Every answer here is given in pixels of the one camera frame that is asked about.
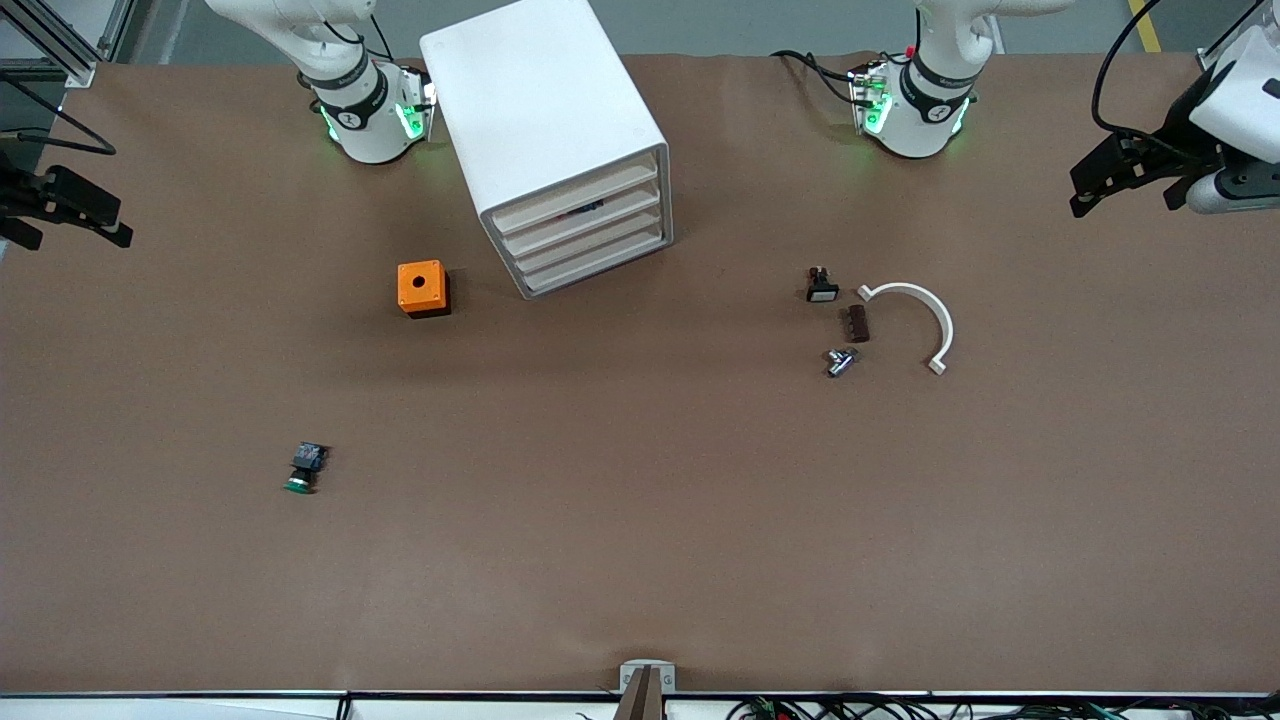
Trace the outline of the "green push button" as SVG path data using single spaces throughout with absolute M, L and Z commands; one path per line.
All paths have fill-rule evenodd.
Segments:
M 312 442 L 301 442 L 291 461 L 291 474 L 283 488 L 296 495 L 317 492 L 317 477 L 326 466 L 330 448 Z

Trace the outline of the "white plastic drawer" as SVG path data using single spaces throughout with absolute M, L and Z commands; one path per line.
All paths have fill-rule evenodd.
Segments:
M 655 182 L 635 184 L 608 197 L 589 202 L 585 209 L 580 208 L 507 234 L 503 238 L 503 243 L 513 256 L 522 258 L 585 234 L 589 231 L 600 229 L 609 223 L 620 222 L 635 213 L 644 214 L 645 211 L 650 211 L 658 206 L 659 201 L 660 188 Z
M 612 266 L 628 263 L 648 252 L 664 249 L 668 245 L 669 240 L 653 225 L 645 231 L 625 234 L 602 249 L 531 275 L 524 274 L 518 268 L 516 269 L 518 270 L 520 282 L 526 291 L 539 295 L 552 292 L 566 284 L 572 284 Z
M 524 274 L 531 275 L 602 249 L 625 234 L 645 231 L 652 225 L 660 225 L 659 211 L 649 209 L 646 211 L 630 213 L 595 229 L 584 231 L 564 240 L 557 240 L 524 256 L 517 258 L 513 255 L 515 265 Z
M 581 206 L 634 184 L 650 181 L 657 177 L 657 172 L 658 163 L 652 155 L 614 163 L 507 208 L 494 209 L 492 220 L 503 234 L 524 231 L 538 223 L 572 214 Z

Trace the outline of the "white drawer cabinet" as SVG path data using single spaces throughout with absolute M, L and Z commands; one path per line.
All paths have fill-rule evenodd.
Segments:
M 659 186 L 655 228 L 666 249 L 675 242 L 669 146 L 589 0 L 516 0 L 419 46 L 477 219 L 525 299 L 627 263 L 529 293 L 492 211 L 603 167 L 657 160 L 657 177 L 639 184 Z

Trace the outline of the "base connector box green light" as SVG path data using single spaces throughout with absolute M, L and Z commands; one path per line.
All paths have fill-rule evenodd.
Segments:
M 426 70 L 399 65 L 399 100 L 397 108 L 406 136 L 411 143 L 430 137 L 435 109 L 436 88 Z
M 878 135 L 893 105 L 888 90 L 890 61 L 881 59 L 855 67 L 846 73 L 846 81 L 856 132 Z

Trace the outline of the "orange box with hole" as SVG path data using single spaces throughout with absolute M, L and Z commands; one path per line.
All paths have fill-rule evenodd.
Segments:
M 448 270 L 436 259 L 399 264 L 396 301 L 399 310 L 412 319 L 451 315 L 453 301 Z

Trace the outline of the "brown table mat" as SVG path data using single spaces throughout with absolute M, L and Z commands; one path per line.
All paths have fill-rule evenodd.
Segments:
M 776 59 L 627 67 L 677 241 L 535 301 L 451 147 L 348 161 L 284 67 L 69 94 L 134 242 L 0 261 L 0 691 L 1280 688 L 1280 211 L 1074 218 L 1089 56 L 920 163 Z

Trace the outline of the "aluminium frame profile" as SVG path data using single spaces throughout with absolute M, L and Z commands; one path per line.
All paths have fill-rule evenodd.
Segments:
M 0 70 L 88 88 L 115 61 L 138 0 L 0 0 Z
M 1274 0 L 1247 0 L 1245 5 L 1231 9 L 1228 0 L 1215 0 L 1231 13 L 1231 23 L 1207 47 L 1196 50 L 1196 59 L 1202 70 L 1215 64 L 1228 47 L 1248 28 L 1266 26 L 1271 20 Z

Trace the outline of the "white curved bracket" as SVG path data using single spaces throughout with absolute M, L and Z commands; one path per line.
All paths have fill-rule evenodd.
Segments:
M 915 299 L 932 313 L 940 328 L 940 343 L 937 350 L 928 359 L 927 366 L 936 375 L 943 375 L 948 368 L 947 356 L 954 347 L 956 336 L 956 325 L 951 311 L 940 296 L 919 284 L 890 282 L 877 287 L 870 287 L 868 284 L 858 287 L 858 296 L 865 302 L 870 302 L 874 299 L 892 293 Z

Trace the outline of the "white table edge rail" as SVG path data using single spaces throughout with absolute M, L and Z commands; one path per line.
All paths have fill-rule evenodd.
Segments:
M 612 720 L 617 691 L 0 693 L 0 720 Z M 678 691 L 669 720 L 1280 720 L 1265 693 Z

